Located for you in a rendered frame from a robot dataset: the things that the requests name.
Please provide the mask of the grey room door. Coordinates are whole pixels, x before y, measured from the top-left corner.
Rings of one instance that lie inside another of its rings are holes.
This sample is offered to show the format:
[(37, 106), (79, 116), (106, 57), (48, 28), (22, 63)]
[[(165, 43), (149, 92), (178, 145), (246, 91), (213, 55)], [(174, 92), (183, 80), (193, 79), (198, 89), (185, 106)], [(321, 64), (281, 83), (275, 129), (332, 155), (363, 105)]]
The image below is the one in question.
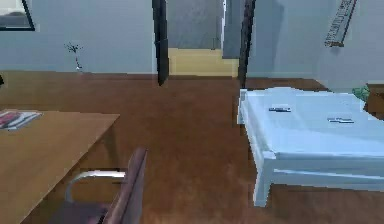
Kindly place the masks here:
[(222, 47), (224, 59), (238, 59), (240, 56), (244, 7), (245, 0), (225, 0), (225, 24)]

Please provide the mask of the dark door frame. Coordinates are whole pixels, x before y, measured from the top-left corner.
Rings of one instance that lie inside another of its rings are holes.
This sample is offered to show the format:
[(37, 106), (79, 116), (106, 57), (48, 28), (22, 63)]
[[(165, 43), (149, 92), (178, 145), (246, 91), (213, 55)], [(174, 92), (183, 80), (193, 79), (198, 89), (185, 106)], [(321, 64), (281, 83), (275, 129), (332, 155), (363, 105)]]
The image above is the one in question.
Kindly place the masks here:
[[(246, 88), (246, 74), (252, 40), (252, 26), (256, 0), (245, 0), (241, 28), (240, 57), (237, 79)], [(165, 0), (152, 0), (154, 21), (154, 46), (156, 49), (157, 82), (162, 86), (169, 77), (168, 38)]]

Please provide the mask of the brown wooden table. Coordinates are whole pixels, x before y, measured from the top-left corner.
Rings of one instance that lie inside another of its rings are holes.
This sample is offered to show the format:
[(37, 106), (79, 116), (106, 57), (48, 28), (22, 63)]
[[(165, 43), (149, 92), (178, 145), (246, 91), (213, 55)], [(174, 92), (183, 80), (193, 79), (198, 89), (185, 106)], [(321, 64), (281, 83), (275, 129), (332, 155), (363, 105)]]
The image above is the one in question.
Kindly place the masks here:
[(100, 139), (117, 114), (44, 111), (0, 131), (0, 224), (20, 224)]

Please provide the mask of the grey framed wall picture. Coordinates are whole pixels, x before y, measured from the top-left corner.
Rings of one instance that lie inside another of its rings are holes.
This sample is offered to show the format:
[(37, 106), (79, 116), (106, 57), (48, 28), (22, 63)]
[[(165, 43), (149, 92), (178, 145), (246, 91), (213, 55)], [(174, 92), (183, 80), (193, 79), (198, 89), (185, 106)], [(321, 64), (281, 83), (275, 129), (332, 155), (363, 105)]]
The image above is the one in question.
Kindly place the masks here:
[(357, 0), (341, 0), (329, 31), (326, 35), (324, 45), (326, 47), (343, 47), (348, 32)]

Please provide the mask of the pale blue bed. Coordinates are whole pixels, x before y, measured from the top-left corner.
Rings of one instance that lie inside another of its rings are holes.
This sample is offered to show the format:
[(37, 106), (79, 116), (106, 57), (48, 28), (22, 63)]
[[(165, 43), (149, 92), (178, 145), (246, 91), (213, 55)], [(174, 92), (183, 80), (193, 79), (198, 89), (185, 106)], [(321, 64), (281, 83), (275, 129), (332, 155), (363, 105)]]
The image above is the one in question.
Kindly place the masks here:
[[(334, 117), (355, 123), (327, 121)], [(242, 89), (237, 122), (245, 127), (257, 169), (258, 207), (266, 205), (273, 184), (384, 192), (384, 121), (352, 94)]]

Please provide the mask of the vase with dark twigs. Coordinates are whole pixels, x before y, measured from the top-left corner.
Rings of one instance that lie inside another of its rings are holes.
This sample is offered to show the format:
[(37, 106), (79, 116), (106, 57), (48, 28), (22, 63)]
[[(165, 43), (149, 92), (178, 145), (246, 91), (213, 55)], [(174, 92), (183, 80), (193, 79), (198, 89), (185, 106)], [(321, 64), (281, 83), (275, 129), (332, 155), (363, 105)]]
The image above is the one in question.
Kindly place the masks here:
[(72, 44), (71, 42), (69, 42), (65, 44), (65, 48), (68, 50), (69, 53), (74, 54), (76, 70), (81, 71), (83, 67), (79, 61), (79, 51), (82, 49), (82, 47), (79, 44)]

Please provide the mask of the red and grey book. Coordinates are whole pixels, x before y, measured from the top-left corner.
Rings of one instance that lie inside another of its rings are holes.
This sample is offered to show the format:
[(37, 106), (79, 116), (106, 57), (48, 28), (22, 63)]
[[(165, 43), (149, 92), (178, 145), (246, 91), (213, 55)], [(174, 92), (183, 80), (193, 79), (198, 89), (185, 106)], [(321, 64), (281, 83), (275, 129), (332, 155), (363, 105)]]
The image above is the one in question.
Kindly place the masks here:
[(17, 130), (41, 116), (40, 112), (5, 111), (0, 113), (0, 130)]

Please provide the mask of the green house plant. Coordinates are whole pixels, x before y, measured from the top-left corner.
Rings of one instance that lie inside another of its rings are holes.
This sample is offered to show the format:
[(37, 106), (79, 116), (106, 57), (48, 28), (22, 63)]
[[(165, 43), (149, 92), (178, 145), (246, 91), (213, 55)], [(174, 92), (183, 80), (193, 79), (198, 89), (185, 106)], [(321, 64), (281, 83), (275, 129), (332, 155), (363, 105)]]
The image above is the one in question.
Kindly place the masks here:
[(360, 100), (366, 102), (369, 95), (370, 95), (370, 90), (367, 85), (353, 88), (352, 93)]

